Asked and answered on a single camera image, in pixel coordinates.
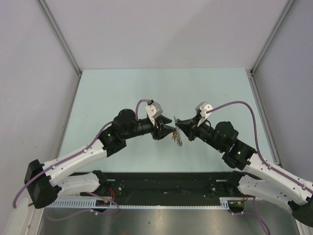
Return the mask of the yellow red keys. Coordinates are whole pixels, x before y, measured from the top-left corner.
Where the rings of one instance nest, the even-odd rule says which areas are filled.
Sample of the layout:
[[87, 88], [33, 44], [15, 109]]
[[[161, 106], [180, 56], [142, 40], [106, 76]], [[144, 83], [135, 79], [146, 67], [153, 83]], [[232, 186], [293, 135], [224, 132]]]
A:
[[177, 131], [174, 131], [173, 134], [172, 134], [172, 140], [175, 142], [175, 143], [178, 143], [178, 132]]

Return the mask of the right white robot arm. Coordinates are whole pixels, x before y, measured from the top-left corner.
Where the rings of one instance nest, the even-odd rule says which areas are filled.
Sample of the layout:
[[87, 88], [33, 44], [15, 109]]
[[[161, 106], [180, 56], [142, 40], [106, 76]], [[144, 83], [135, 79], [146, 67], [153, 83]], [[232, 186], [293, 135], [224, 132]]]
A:
[[177, 120], [177, 127], [190, 141], [199, 138], [223, 154], [231, 168], [241, 170], [235, 179], [225, 184], [230, 196], [240, 193], [253, 195], [286, 209], [304, 225], [313, 225], [313, 184], [273, 162], [263, 158], [260, 151], [238, 139], [238, 131], [229, 121], [211, 127], [194, 117]]

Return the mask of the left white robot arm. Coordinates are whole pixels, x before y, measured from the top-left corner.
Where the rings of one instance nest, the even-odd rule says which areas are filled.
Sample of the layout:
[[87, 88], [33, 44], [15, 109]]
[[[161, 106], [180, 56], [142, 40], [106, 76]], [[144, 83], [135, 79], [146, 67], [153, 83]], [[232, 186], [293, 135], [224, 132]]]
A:
[[123, 109], [113, 121], [100, 129], [90, 143], [80, 149], [45, 163], [39, 160], [30, 162], [24, 178], [24, 186], [13, 200], [14, 210], [4, 234], [22, 234], [30, 206], [42, 209], [60, 196], [81, 192], [104, 195], [108, 190], [108, 183], [101, 171], [96, 170], [82, 176], [72, 174], [85, 165], [117, 153], [126, 147], [128, 139], [151, 134], [154, 140], [161, 140], [175, 132], [176, 128], [169, 126], [171, 119], [163, 116], [154, 105], [148, 105], [146, 112], [146, 118], [139, 119], [137, 112]]

